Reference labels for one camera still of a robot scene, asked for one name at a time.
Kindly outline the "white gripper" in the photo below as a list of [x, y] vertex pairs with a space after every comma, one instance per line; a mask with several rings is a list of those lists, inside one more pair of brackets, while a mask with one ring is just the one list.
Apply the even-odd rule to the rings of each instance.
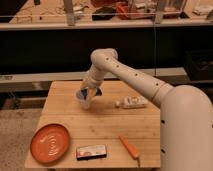
[[88, 88], [91, 89], [96, 88], [95, 96], [102, 96], [101, 89], [97, 88], [102, 84], [102, 82], [103, 82], [102, 72], [94, 69], [88, 70], [81, 84], [82, 89], [80, 90], [80, 95], [82, 96], [82, 98], [86, 100], [88, 95]]

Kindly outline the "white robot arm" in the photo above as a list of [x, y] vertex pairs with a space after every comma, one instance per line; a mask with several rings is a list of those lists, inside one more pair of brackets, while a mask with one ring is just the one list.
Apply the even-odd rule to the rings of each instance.
[[118, 61], [112, 48], [97, 49], [82, 83], [96, 88], [110, 72], [160, 109], [160, 170], [213, 171], [213, 104], [200, 89], [172, 86]]

